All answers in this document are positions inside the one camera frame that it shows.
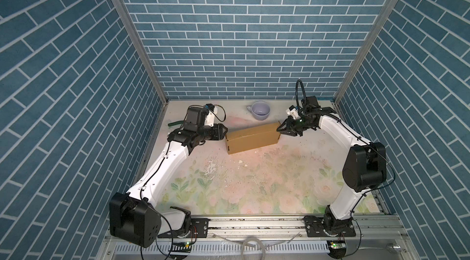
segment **black mounting bracket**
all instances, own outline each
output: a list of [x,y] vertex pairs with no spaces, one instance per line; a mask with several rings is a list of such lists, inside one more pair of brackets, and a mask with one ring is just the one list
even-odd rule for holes
[[354,226],[346,223],[341,228],[336,228],[330,232],[325,231],[323,218],[307,215],[304,217],[305,229],[308,237],[338,237],[339,233],[344,237],[355,237],[356,231]]
[[[207,238],[207,229],[209,226],[209,219],[208,218],[191,218],[191,229],[192,227],[196,228],[197,237],[198,238]],[[177,239],[177,235],[173,231],[173,238]],[[170,232],[162,233],[158,235],[158,238],[172,238],[172,234]],[[191,233],[188,233],[185,237],[182,238],[191,238]]]

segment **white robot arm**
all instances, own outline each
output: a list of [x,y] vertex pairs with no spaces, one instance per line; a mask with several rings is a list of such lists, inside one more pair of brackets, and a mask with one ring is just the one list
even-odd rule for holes
[[286,111],[287,119],[277,130],[285,135],[302,136],[304,130],[321,128],[348,151],[343,167],[345,184],[327,206],[321,226],[326,235],[336,235],[351,229],[353,210],[361,198],[386,180],[385,147],[361,137],[332,108],[322,108],[315,97],[307,97],[300,80],[296,92],[299,84],[304,94],[302,106],[298,101],[297,107],[291,106]]
[[125,194],[115,193],[110,200],[111,235],[146,248],[157,235],[171,229],[177,233],[188,232],[190,211],[172,207],[171,211],[160,213],[154,208],[174,172],[192,150],[207,140],[225,137],[228,129],[221,123],[214,124],[216,113],[217,108],[212,104],[188,108],[182,126],[168,135],[162,153],[143,177]]

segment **brick wallpaper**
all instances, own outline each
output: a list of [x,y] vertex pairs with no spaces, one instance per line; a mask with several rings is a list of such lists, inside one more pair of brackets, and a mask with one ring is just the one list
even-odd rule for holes
[[0,0],[0,259],[89,259],[161,102],[110,0]]
[[385,198],[422,259],[470,259],[470,0],[399,0],[340,102],[398,172]]
[[384,0],[124,0],[170,99],[331,99]]

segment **brown cardboard box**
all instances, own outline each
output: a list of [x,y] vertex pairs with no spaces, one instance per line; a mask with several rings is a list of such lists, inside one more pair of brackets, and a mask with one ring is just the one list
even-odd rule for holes
[[277,132],[276,129],[280,125],[280,122],[274,122],[227,133],[225,141],[228,154],[277,144],[281,134]]

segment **table surface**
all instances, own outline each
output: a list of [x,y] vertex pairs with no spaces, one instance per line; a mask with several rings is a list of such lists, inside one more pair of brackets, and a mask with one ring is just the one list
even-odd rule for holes
[[[271,107],[265,121],[246,110],[248,100],[170,101],[149,162],[163,150],[169,132],[182,120],[188,106],[220,104],[227,113],[229,131],[286,119],[292,100],[264,100]],[[329,101],[319,101],[322,107]],[[220,119],[223,112],[217,114]],[[281,135],[275,145],[228,155],[225,141],[197,146],[179,166],[165,188],[157,208],[178,206],[195,215],[323,213],[344,184],[347,151],[323,130],[307,130],[303,137]],[[356,207],[360,213],[379,212],[369,195]]]

